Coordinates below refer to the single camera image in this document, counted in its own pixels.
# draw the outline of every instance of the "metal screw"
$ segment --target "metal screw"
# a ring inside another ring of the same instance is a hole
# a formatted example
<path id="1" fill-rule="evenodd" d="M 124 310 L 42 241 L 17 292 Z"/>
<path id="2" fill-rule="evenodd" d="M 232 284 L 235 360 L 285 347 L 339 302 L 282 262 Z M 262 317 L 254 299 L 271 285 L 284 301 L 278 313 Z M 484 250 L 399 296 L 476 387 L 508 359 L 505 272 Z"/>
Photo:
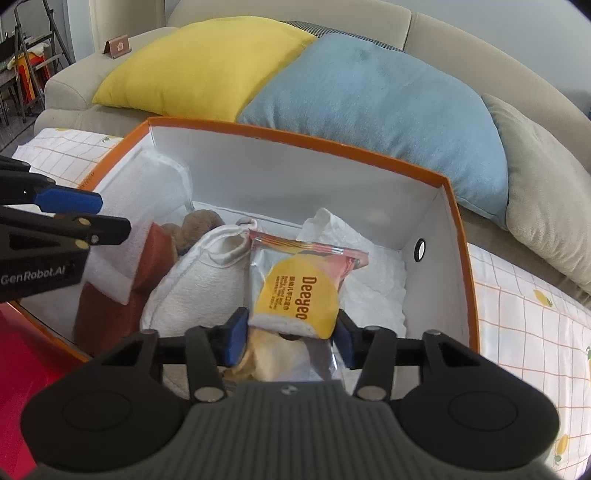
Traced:
<path id="1" fill-rule="evenodd" d="M 382 387 L 366 385 L 357 391 L 357 396 L 362 400 L 380 401 L 386 398 L 386 391 Z"/>
<path id="2" fill-rule="evenodd" d="M 213 403 L 223 398 L 223 391 L 216 387 L 201 387 L 193 394 L 199 401 Z"/>
<path id="3" fill-rule="evenodd" d="M 81 250 L 88 250 L 88 244 L 84 240 L 76 240 L 74 244 Z"/>
<path id="4" fill-rule="evenodd" d="M 298 389 L 293 385 L 285 385 L 281 387 L 280 392 L 289 397 L 290 395 L 296 394 L 298 392 Z"/>

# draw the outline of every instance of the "red object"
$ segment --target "red object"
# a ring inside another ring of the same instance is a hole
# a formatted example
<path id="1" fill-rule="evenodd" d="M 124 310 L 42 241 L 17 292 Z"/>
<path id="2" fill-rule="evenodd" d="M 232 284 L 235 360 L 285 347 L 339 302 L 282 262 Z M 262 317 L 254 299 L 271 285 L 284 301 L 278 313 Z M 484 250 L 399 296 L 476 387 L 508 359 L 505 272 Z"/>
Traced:
<path id="1" fill-rule="evenodd" d="M 152 290 L 174 265 L 173 238 L 152 224 L 127 305 L 121 305 L 86 283 L 74 323 L 74 343 L 89 355 L 115 347 L 139 331 L 139 321 Z"/>
<path id="2" fill-rule="evenodd" d="M 35 393 L 81 364 L 13 307 L 0 304 L 0 468 L 15 480 L 35 467 L 21 436 L 23 408 Z"/>

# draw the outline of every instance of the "round button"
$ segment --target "round button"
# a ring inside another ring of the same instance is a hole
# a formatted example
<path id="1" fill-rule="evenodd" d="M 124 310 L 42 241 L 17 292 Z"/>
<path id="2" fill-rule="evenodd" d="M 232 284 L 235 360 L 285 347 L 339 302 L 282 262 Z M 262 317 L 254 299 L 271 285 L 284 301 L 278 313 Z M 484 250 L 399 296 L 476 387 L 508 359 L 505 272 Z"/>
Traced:
<path id="1" fill-rule="evenodd" d="M 202 402 L 216 402 L 223 398 L 223 391 L 216 387 L 201 387 L 198 388 L 194 396 L 197 400 Z"/>
<path id="2" fill-rule="evenodd" d="M 363 400 L 381 401 L 386 398 L 386 391 L 376 385 L 366 385 L 358 390 L 357 396 Z"/>
<path id="3" fill-rule="evenodd" d="M 104 432 L 123 423 L 131 414 L 131 403 L 109 391 L 83 393 L 64 407 L 64 419 L 77 430 Z"/>
<path id="4" fill-rule="evenodd" d="M 467 429 L 477 432 L 498 432 L 517 418 L 515 404 L 495 392 L 466 392 L 448 405 L 451 418 Z"/>

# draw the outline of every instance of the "checkered fabric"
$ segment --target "checkered fabric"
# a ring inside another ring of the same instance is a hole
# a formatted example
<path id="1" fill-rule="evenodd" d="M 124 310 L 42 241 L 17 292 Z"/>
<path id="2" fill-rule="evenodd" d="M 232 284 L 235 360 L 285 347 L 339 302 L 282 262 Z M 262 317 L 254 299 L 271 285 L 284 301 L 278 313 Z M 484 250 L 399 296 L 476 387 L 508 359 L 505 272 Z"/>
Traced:
<path id="1" fill-rule="evenodd" d="M 292 25 L 293 27 L 297 27 L 300 30 L 307 31 L 308 33 L 311 33 L 312 35 L 314 35 L 315 37 L 318 37 L 318 38 L 320 38 L 324 35 L 327 35 L 329 33 L 341 33 L 343 35 L 355 37 L 360 40 L 370 41 L 371 43 L 377 45 L 378 47 L 385 48 L 386 50 L 402 51 L 402 50 L 400 50 L 400 48 L 396 48 L 396 47 L 393 47 L 392 45 L 388 45 L 387 43 L 380 42 L 378 40 L 374 40 L 373 38 L 368 38 L 368 37 L 364 37 L 362 35 L 355 35 L 353 33 L 343 32 L 342 30 L 337 30 L 335 28 L 322 27 L 321 25 L 315 25 L 313 23 L 300 22 L 300 21 L 296 21 L 296 20 L 285 20 L 283 23 L 286 23 L 288 25 Z"/>
<path id="2" fill-rule="evenodd" d="M 51 177 L 64 187 L 77 187 L 121 140 L 80 130 L 44 128 L 18 147 L 13 157 L 30 163 L 32 173 Z"/>
<path id="3" fill-rule="evenodd" d="M 591 455 L 591 312 L 525 270 L 468 247 L 480 352 L 554 403 L 560 433 L 547 463 L 574 480 Z"/>

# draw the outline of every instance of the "yellow label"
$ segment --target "yellow label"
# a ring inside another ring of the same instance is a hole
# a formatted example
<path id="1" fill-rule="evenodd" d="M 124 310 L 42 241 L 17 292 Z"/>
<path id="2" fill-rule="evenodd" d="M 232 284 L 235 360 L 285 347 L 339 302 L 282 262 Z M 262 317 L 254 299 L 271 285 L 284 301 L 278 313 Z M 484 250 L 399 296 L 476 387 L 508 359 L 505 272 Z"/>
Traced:
<path id="1" fill-rule="evenodd" d="M 339 296 L 334 282 L 315 265 L 315 255 L 294 255 L 278 262 L 256 301 L 254 313 L 279 315 L 311 325 L 319 338 L 335 329 Z"/>

